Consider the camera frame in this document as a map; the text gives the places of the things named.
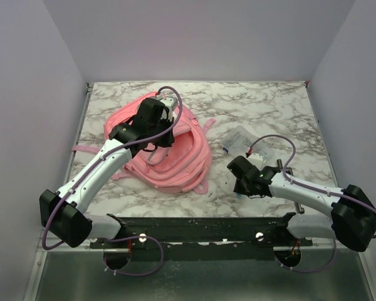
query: pink bag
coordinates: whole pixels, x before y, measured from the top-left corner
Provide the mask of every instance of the pink bag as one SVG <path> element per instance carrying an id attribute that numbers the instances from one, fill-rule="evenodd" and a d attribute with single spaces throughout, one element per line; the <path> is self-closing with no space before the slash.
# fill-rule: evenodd
<path id="1" fill-rule="evenodd" d="M 155 94 L 156 92 L 148 93 L 112 113 L 104 125 L 106 139 L 114 126 L 127 121 L 137 113 L 143 99 Z M 205 133 L 215 121 L 208 120 L 202 129 L 195 115 L 183 106 L 181 118 L 173 128 L 175 142 L 172 147 L 158 147 L 153 152 L 140 151 L 124 166 L 128 172 L 113 175 L 113 180 L 136 176 L 164 193 L 190 190 L 199 194 L 207 193 L 208 184 L 205 177 L 212 163 L 212 152 Z M 97 153 L 99 149 L 76 145 L 73 151 Z"/>

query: gray wall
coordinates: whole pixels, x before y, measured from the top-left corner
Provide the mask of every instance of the gray wall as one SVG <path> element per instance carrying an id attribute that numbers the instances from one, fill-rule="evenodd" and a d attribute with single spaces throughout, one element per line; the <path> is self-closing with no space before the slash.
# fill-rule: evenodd
<path id="1" fill-rule="evenodd" d="M 310 97 L 341 186 L 376 207 L 376 0 L 358 0 L 310 83 Z M 372 255 L 376 266 L 376 240 Z"/>
<path id="2" fill-rule="evenodd" d="M 39 195 L 64 176 L 85 90 L 44 4 L 0 0 L 0 300 L 23 297 Z"/>
<path id="3" fill-rule="evenodd" d="M 44 0 L 82 75 L 309 80 L 353 0 Z"/>

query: pink strap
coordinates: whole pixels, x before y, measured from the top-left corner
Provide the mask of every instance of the pink strap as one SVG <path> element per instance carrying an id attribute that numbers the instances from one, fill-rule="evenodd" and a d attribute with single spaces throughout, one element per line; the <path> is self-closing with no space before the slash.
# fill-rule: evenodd
<path id="1" fill-rule="evenodd" d="M 209 190 L 209 183 L 203 180 L 198 186 L 193 189 L 197 194 L 207 194 Z"/>
<path id="2" fill-rule="evenodd" d="M 134 174 L 132 174 L 131 172 L 127 172 L 127 171 L 122 171 L 122 172 L 119 172 L 118 174 L 114 174 L 112 176 L 112 179 L 114 181 L 117 181 L 119 179 L 125 179 L 126 177 L 134 177 Z"/>
<path id="3" fill-rule="evenodd" d="M 203 126 L 203 133 L 206 135 L 207 131 L 212 127 L 213 123 L 216 122 L 214 118 L 210 118 Z"/>
<path id="4" fill-rule="evenodd" d="M 73 152 L 82 151 L 82 152 L 91 152 L 92 154 L 97 154 L 100 149 L 94 146 L 87 146 L 87 145 L 74 145 L 71 149 Z"/>

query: white marble surface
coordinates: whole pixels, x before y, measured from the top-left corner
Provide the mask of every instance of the white marble surface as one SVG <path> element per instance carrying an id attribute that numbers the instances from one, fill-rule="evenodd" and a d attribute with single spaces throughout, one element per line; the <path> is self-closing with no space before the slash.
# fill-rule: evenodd
<path id="1" fill-rule="evenodd" d="M 254 135 L 281 134 L 297 146 L 292 168 L 294 175 L 318 184 L 334 186 L 316 120 L 303 83 L 209 83 L 209 82 L 136 82 L 96 83 L 81 130 L 79 144 L 101 147 L 103 124 L 122 105 L 163 85 L 176 88 L 184 104 L 201 125 L 214 117 L 217 122 L 207 133 L 213 153 L 207 176 L 209 192 L 164 194 L 138 179 L 109 180 L 97 194 L 88 212 L 119 216 L 282 216 L 295 207 L 291 201 L 276 198 L 249 199 L 232 189 L 234 176 L 226 166 L 226 155 L 219 141 L 237 125 Z M 287 160 L 290 146 L 278 139 L 266 141 L 276 158 Z M 74 176 L 93 155 L 78 152 L 71 170 Z"/>

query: clear plastic package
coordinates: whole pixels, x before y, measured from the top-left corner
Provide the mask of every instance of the clear plastic package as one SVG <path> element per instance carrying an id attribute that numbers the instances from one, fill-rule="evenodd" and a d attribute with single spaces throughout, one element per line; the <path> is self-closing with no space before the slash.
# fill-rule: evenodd
<path id="1" fill-rule="evenodd" d="M 243 126 L 238 125 L 220 141 L 220 144 L 223 150 L 233 157 L 245 156 L 245 153 L 256 139 L 255 135 L 248 132 Z M 263 164 L 266 164 L 274 157 L 273 149 L 263 141 L 259 141 L 253 147 L 252 153 L 259 154 L 263 158 Z"/>

